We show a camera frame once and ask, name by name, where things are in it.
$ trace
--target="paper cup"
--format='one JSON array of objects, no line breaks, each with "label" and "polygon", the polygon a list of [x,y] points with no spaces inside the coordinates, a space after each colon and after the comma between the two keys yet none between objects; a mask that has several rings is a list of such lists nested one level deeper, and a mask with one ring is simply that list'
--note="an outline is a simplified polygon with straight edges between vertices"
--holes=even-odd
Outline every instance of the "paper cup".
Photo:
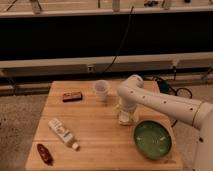
[{"label": "paper cup", "polygon": [[98,80],[93,84],[93,90],[98,101],[106,101],[109,90],[109,83],[105,80]]}]

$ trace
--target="wooden tabletop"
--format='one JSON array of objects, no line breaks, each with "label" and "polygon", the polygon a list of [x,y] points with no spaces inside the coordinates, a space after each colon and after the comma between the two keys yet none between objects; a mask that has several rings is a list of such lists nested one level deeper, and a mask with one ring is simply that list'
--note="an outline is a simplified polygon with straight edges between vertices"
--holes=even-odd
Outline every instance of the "wooden tabletop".
[{"label": "wooden tabletop", "polygon": [[[26,163],[27,171],[142,170],[180,171],[182,162],[169,119],[159,112],[139,105],[140,120],[155,120],[164,125],[172,137],[170,153],[159,160],[140,154],[133,141],[134,126],[118,124],[115,106],[120,81],[109,81],[106,102],[97,101],[93,81],[57,81],[52,84]],[[158,91],[157,84],[145,81],[145,89]],[[62,102],[62,94],[82,91],[83,100]],[[48,121],[58,118],[75,135],[79,151],[66,147],[49,129]],[[53,166],[44,164],[36,145],[42,143],[54,158]]]}]

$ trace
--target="green bowl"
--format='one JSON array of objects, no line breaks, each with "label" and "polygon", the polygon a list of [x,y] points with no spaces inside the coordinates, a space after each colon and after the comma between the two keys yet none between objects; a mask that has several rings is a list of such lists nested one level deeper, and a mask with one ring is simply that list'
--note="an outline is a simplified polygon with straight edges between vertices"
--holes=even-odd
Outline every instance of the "green bowl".
[{"label": "green bowl", "polygon": [[172,146],[169,132],[154,121],[139,123],[134,131],[134,141],[138,150],[149,159],[164,157]]}]

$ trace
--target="speckled floor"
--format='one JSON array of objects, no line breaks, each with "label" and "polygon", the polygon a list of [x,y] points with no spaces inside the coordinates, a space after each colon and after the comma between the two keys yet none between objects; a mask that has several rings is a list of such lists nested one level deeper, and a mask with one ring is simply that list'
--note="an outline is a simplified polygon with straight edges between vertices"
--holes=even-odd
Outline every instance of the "speckled floor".
[{"label": "speckled floor", "polygon": [[[213,103],[213,85],[188,87],[193,98]],[[0,97],[0,171],[24,171],[47,95]],[[174,127],[184,171],[192,171],[198,131],[181,122]]]}]

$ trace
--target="black wall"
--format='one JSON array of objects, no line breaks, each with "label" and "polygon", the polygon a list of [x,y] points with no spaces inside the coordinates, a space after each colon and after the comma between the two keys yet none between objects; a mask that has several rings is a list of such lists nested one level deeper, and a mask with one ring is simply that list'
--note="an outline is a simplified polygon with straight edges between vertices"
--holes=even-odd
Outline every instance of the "black wall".
[{"label": "black wall", "polygon": [[[114,56],[128,15],[0,19],[0,60]],[[213,12],[137,14],[121,55],[213,51]]]}]

